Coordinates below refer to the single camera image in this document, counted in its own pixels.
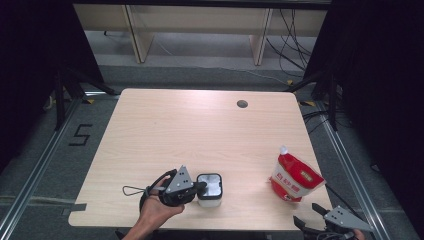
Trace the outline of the black metal stand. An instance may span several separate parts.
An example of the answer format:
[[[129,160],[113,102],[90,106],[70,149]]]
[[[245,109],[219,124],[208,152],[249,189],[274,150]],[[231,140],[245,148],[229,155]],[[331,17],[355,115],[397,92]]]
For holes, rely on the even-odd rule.
[[[336,124],[336,106],[337,106],[337,82],[334,74],[329,71],[318,71],[307,77],[302,81],[290,86],[287,92],[294,93],[295,91],[305,87],[308,84],[314,83],[315,87],[312,90],[311,97],[314,100],[323,100],[328,98],[329,123],[334,131],[337,131]]]
[[[95,88],[105,92],[108,95],[115,96],[117,91],[104,84],[103,78],[92,78],[89,75],[76,70],[72,67],[60,67],[54,77],[55,84],[55,97],[56,97],[56,126],[55,129],[59,130],[65,122],[65,105],[64,105],[64,91],[67,91],[72,99],[82,99],[85,92],[80,83],[88,83]]]

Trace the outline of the red and white spout pouch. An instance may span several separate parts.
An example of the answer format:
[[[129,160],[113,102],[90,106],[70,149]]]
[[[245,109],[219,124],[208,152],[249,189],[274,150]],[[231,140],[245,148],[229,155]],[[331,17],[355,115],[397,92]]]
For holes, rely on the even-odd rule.
[[[291,154],[284,145],[280,147],[269,181],[274,193],[287,202],[300,202],[326,183],[320,173]]]

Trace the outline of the aluminium floor rail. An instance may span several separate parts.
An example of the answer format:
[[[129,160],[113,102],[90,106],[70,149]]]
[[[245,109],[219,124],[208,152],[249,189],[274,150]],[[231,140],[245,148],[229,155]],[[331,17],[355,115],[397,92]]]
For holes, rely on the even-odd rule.
[[[373,227],[373,234],[376,240],[392,240],[384,221],[379,214],[376,205],[367,192],[367,189],[362,182],[353,162],[347,153],[347,150],[336,130],[330,124],[330,120],[323,120],[323,125],[330,142],[332,143],[342,168],[349,180],[349,183],[355,193],[355,196],[363,210],[363,214],[368,223]]]
[[[118,98],[73,101],[61,128],[55,112],[37,123],[22,152],[0,174],[0,240],[114,240],[110,227],[74,227],[76,204]]]

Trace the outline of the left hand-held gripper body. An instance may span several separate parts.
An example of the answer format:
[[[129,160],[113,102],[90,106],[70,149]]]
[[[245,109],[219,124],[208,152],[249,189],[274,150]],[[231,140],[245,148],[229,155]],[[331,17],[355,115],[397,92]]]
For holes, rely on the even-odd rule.
[[[195,183],[192,181],[184,165],[179,170],[174,169],[161,187],[159,199],[164,205],[169,207],[189,203],[197,193]]]

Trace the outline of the glass jar with black lid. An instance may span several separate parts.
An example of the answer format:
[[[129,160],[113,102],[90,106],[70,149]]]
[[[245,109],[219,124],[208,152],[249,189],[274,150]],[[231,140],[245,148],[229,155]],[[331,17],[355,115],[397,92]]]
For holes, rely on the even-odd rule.
[[[204,208],[218,207],[223,196],[221,175],[218,173],[200,174],[197,176],[197,182],[206,184],[197,193],[198,204]]]

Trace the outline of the black curtain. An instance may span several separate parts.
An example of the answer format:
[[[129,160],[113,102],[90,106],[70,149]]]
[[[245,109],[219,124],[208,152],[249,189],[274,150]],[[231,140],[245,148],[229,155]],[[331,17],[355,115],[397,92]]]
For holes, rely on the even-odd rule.
[[[0,0],[0,173],[20,151],[60,76],[101,83],[73,0]]]
[[[424,239],[424,0],[331,0],[306,70],[329,71]]]

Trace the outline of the person's left hand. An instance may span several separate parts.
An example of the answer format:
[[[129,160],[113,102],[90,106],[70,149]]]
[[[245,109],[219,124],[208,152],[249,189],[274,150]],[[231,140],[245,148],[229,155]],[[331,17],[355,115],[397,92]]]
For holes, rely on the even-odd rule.
[[[159,199],[158,188],[154,187],[142,205],[136,225],[147,232],[152,232],[171,217],[181,214],[184,209],[184,205],[170,207],[163,204]]]

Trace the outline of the beige wooden furniture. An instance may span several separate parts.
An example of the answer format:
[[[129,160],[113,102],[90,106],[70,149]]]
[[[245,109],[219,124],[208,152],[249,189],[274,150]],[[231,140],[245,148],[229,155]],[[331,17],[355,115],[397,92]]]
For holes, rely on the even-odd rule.
[[[292,32],[316,37],[324,10],[75,4],[85,30],[130,34],[135,59],[146,61],[153,37],[159,32],[238,34],[249,37],[255,65],[262,63],[268,36],[286,35],[282,20],[294,21]]]

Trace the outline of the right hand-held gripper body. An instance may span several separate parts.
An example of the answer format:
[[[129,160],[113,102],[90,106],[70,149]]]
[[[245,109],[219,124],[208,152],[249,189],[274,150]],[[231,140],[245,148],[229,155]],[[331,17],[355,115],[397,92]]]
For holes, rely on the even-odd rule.
[[[328,210],[325,216],[323,230],[305,228],[303,233],[304,240],[353,240],[355,237],[354,229],[373,232],[374,228],[355,216],[341,206]]]

